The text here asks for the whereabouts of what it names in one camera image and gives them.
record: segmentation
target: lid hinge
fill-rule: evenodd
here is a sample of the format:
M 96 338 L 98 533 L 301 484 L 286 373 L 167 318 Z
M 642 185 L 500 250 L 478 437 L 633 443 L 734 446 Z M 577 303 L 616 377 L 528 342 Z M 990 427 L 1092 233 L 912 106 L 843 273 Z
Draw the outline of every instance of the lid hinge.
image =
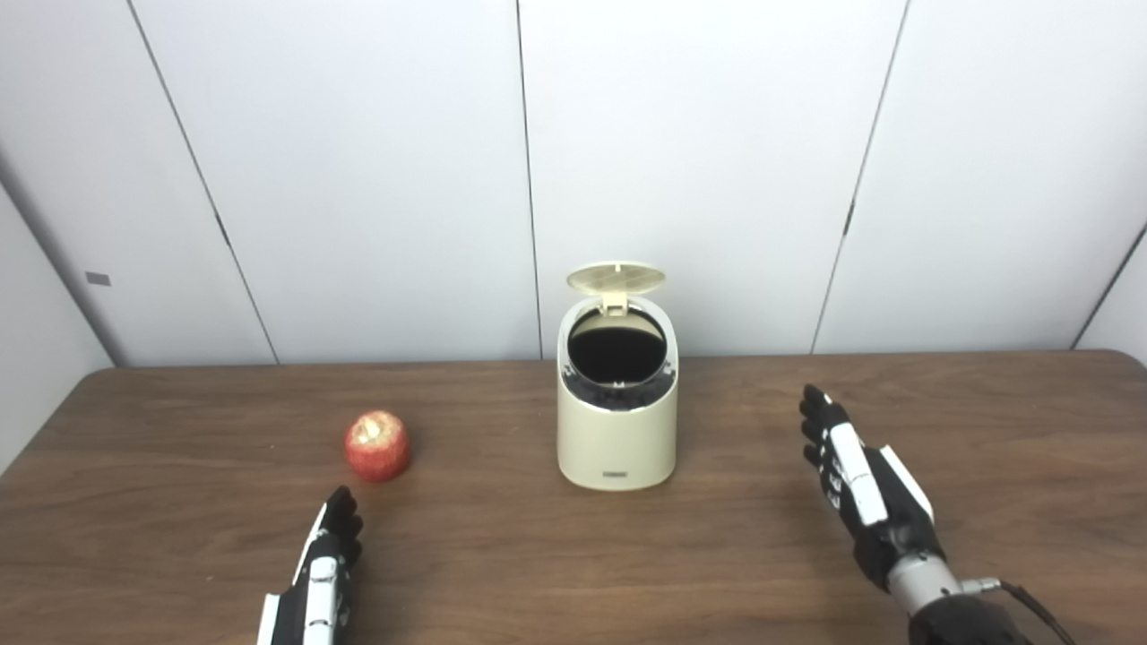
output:
M 622 317 L 630 313 L 630 298 L 622 292 L 601 294 L 598 311 L 606 317 Z

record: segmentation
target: open lid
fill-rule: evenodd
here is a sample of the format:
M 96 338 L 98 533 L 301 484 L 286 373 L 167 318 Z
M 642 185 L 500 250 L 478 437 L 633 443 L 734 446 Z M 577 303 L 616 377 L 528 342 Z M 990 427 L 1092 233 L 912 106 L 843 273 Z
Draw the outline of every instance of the open lid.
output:
M 583 266 L 565 282 L 591 296 L 601 296 L 602 316 L 625 316 L 629 294 L 646 294 L 661 286 L 665 274 L 639 262 L 602 262 Z

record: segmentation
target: trash can opening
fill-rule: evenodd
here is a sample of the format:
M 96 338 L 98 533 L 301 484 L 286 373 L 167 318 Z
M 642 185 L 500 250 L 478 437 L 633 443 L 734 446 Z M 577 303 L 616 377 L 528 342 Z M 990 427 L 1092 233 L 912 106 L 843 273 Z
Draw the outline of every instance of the trash can opening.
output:
M 574 325 L 569 358 L 595 383 L 637 384 L 657 374 L 665 363 L 665 334 L 645 312 L 630 308 L 625 316 L 591 311 Z

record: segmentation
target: small gray label on wall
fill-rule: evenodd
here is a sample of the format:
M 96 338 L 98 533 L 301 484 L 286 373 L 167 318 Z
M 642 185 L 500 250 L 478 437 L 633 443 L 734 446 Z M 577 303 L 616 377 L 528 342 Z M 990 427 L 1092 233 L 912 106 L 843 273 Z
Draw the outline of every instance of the small gray label on wall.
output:
M 107 273 L 95 273 L 94 271 L 85 271 L 84 277 L 87 278 L 88 285 L 100 285 L 101 287 L 111 286 L 111 275 Z

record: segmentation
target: trash can lid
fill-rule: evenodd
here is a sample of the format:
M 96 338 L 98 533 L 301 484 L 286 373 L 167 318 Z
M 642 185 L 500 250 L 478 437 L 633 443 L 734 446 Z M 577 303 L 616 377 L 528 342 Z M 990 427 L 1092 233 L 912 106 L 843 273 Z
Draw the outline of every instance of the trash can lid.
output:
M 565 282 L 588 295 L 645 294 L 661 286 L 665 274 L 640 262 L 601 262 L 574 271 Z

